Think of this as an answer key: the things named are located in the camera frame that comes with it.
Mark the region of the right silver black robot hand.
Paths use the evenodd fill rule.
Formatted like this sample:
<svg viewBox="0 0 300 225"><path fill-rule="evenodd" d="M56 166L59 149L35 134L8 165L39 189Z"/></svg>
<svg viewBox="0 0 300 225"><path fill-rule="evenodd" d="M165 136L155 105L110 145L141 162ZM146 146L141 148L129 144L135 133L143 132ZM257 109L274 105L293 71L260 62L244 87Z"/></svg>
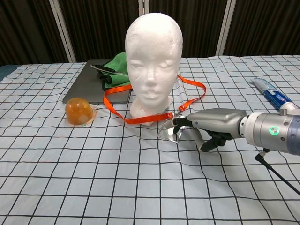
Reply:
<svg viewBox="0 0 300 225"><path fill-rule="evenodd" d="M241 138L240 124L247 116L244 110L213 108L197 111L186 117L174 117L166 123L176 134L181 127L192 127L199 151L208 152L224 146L227 140Z"/></svg>

